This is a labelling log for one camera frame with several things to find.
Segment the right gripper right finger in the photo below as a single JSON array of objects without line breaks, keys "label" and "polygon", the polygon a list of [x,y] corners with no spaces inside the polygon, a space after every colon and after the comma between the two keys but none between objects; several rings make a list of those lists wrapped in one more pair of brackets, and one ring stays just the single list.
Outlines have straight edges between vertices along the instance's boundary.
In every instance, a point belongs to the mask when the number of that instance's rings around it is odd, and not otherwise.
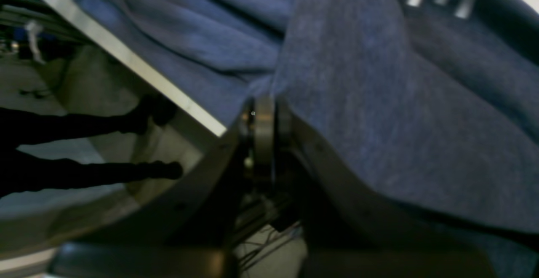
[{"label": "right gripper right finger", "polygon": [[255,184],[298,207],[302,278],[494,278],[487,256],[371,190],[283,101],[255,100]]}]

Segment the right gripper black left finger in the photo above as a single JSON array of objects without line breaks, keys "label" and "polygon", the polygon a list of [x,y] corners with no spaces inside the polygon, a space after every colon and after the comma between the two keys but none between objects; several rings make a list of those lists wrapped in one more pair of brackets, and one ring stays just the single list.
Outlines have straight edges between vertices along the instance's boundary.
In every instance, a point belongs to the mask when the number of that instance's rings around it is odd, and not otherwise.
[{"label": "right gripper black left finger", "polygon": [[139,211],[64,243],[48,278],[238,278],[231,238],[248,187],[254,101],[192,171]]}]

